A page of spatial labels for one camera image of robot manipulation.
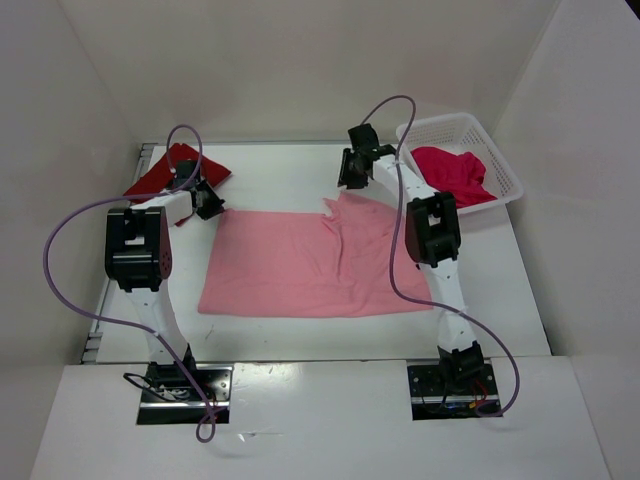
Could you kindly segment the dark red t-shirt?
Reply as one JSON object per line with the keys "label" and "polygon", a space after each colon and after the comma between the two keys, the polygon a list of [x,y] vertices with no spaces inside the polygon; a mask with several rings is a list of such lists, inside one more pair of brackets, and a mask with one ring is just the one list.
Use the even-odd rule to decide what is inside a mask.
{"label": "dark red t-shirt", "polygon": [[[169,149],[172,164],[177,166],[182,161],[195,162],[198,151],[184,143],[174,143]],[[201,162],[201,174],[211,187],[217,187],[231,176],[231,171],[206,156]],[[173,176],[169,169],[167,155],[164,154],[161,160],[152,166],[136,183],[134,183],[125,193],[125,196],[152,194],[169,189]]]}

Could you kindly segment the light pink t-shirt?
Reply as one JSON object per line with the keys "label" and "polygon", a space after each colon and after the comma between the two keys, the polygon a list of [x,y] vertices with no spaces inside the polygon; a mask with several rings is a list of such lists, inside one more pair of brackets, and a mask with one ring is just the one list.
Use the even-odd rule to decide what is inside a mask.
{"label": "light pink t-shirt", "polygon": [[395,209],[349,193],[325,204],[325,214],[226,211],[199,313],[358,318],[426,309],[424,274],[391,244]]}

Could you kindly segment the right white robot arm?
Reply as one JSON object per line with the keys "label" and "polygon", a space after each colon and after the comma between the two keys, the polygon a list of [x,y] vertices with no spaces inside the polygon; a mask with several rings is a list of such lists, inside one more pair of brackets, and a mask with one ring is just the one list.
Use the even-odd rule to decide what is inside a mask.
{"label": "right white robot arm", "polygon": [[461,233],[454,196],[429,186],[397,151],[382,145],[369,123],[348,130],[351,146],[343,150],[337,185],[363,189],[374,181],[397,195],[405,249],[424,274],[431,302],[441,310],[437,350],[442,382],[448,392],[470,387],[484,357],[466,309],[459,276]]}

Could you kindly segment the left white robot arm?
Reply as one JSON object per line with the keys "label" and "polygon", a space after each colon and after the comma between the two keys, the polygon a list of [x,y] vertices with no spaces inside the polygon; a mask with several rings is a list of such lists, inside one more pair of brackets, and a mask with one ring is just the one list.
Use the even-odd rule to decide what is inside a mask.
{"label": "left white robot arm", "polygon": [[133,304],[145,333],[150,364],[145,377],[155,390],[187,390],[184,372],[197,374],[168,291],[173,268],[169,228],[196,215],[209,220],[224,211],[194,160],[182,160],[168,185],[179,191],[107,214],[105,270]]}

